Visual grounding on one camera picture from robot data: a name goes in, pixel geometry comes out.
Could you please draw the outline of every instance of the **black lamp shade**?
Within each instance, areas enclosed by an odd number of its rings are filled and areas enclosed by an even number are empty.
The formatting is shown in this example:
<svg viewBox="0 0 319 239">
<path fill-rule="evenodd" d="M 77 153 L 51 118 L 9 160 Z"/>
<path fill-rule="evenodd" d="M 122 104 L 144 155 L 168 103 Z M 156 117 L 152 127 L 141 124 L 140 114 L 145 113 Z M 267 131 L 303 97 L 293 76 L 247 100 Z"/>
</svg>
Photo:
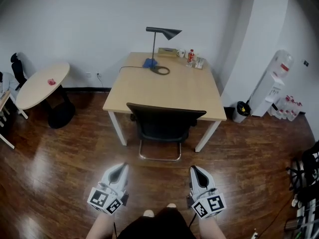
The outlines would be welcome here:
<svg viewBox="0 0 319 239">
<path fill-rule="evenodd" d="M 151 26 L 147 26 L 146 31 L 162 33 L 167 38 L 167 40 L 171 40 L 173 37 L 181 33 L 181 30 L 177 30 L 177 29 L 159 28 L 159 27 L 151 27 Z"/>
<path fill-rule="evenodd" d="M 19 59 L 18 59 L 18 56 L 16 55 L 16 53 L 11 56 L 11 59 L 10 59 L 10 60 L 11 60 L 11 63 L 14 63 L 14 62 L 16 62 L 16 61 L 19 60 Z"/>
</svg>

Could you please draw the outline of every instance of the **wooden desk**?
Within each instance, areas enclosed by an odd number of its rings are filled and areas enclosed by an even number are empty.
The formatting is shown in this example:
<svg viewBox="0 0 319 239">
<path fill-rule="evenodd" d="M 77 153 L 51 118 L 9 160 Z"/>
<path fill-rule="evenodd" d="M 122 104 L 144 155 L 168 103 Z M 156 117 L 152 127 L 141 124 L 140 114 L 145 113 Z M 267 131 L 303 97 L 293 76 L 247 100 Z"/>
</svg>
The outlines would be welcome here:
<svg viewBox="0 0 319 239">
<path fill-rule="evenodd" d="M 11 99 L 12 102 L 15 104 L 16 106 L 16 103 L 15 103 L 15 99 L 13 97 L 13 95 L 10 93 L 10 91 L 6 91 L 6 93 L 4 94 L 4 96 L 0 99 L 0 111 L 4 108 L 4 105 L 6 104 L 6 102 L 8 101 L 8 99 Z M 27 120 L 28 119 L 28 116 L 25 114 L 25 112 L 22 110 L 22 109 L 19 109 L 18 110 L 20 111 L 20 113 L 23 115 L 23 117 Z M 9 145 L 12 149 L 14 149 L 14 145 L 12 143 L 10 143 L 4 136 L 2 136 L 0 134 L 0 138 L 7 144 Z"/>
<path fill-rule="evenodd" d="M 151 53 L 132 52 L 124 66 L 142 66 Z M 226 120 L 220 95 L 207 62 L 203 69 L 186 67 L 185 58 L 155 59 L 159 65 L 170 68 L 170 74 L 158 75 L 146 68 L 122 68 L 111 92 L 106 99 L 103 110 L 108 111 L 123 145 L 127 145 L 116 113 L 131 113 L 126 103 L 140 105 L 204 110 L 207 113 L 199 120 L 214 121 L 195 148 L 199 152 L 215 132 L 222 120 Z"/>
</svg>

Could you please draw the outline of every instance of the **power outlet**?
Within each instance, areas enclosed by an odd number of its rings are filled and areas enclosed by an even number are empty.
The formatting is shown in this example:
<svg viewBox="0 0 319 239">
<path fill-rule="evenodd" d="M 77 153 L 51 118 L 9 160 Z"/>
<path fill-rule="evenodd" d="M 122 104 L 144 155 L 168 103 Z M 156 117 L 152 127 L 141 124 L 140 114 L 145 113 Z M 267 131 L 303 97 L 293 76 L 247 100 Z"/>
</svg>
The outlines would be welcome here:
<svg viewBox="0 0 319 239">
<path fill-rule="evenodd" d="M 307 67 L 309 66 L 309 63 L 307 62 L 307 60 L 304 60 L 304 65 Z"/>
</svg>

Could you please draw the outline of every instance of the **wooden floor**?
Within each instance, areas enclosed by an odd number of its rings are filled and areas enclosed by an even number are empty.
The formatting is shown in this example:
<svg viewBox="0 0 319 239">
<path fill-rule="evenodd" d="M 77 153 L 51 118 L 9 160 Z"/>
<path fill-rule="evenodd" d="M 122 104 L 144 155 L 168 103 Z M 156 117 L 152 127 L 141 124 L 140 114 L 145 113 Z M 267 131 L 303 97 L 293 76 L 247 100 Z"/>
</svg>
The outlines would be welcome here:
<svg viewBox="0 0 319 239">
<path fill-rule="evenodd" d="M 16 115 L 7 139 L 0 142 L 0 237 L 27 239 L 85 238 L 97 211 L 87 205 L 90 190 L 110 166 L 130 165 L 126 207 L 116 214 L 120 232 L 145 209 L 158 212 L 176 203 L 187 223 L 194 212 L 186 209 L 188 169 L 209 171 L 224 193 L 228 209 L 217 222 L 228 239 L 249 239 L 273 220 L 291 197 L 285 167 L 314 139 L 304 116 L 293 123 L 270 116 L 248 118 L 242 124 L 222 122 L 200 153 L 193 150 L 209 123 L 199 121 L 182 145 L 179 162 L 152 162 L 138 158 L 139 140 L 128 115 L 119 115 L 128 137 L 124 147 L 102 106 L 103 93 L 69 93 L 76 116 L 62 129 L 51 129 L 41 106 Z M 50 97 L 49 102 L 58 100 Z M 152 145 L 148 156 L 173 157 L 173 145 Z M 286 205 L 263 238 L 281 239 L 283 225 L 294 209 Z M 192 225 L 198 235 L 198 221 Z"/>
</svg>

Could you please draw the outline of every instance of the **black office chair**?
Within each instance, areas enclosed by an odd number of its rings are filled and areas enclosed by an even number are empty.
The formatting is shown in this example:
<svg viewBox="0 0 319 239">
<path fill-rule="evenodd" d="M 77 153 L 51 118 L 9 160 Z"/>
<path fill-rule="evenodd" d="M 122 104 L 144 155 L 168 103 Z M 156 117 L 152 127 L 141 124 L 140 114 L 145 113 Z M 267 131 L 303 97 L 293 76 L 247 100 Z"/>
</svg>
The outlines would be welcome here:
<svg viewBox="0 0 319 239">
<path fill-rule="evenodd" d="M 19 60 L 16 53 L 12 55 L 11 63 L 12 63 L 11 67 L 12 67 L 14 76 L 16 80 L 19 82 L 19 85 L 15 89 L 15 90 L 18 90 L 24 85 L 24 83 L 26 82 L 26 78 L 24 77 L 24 74 L 23 74 L 23 67 L 22 67 L 21 60 Z"/>
<path fill-rule="evenodd" d="M 286 170 L 292 184 L 289 190 L 297 194 L 298 201 L 305 204 L 319 198 L 319 141 L 303 153 L 301 161 L 293 159 Z"/>
<path fill-rule="evenodd" d="M 132 103 L 126 104 L 132 111 L 132 121 L 136 121 L 140 142 L 140 157 L 149 160 L 178 161 L 181 157 L 181 144 L 188 138 L 191 126 L 196 126 L 197 119 L 206 111 L 144 106 Z M 142 155 L 143 140 L 162 142 L 177 142 L 179 156 L 177 159 L 154 159 Z"/>
</svg>

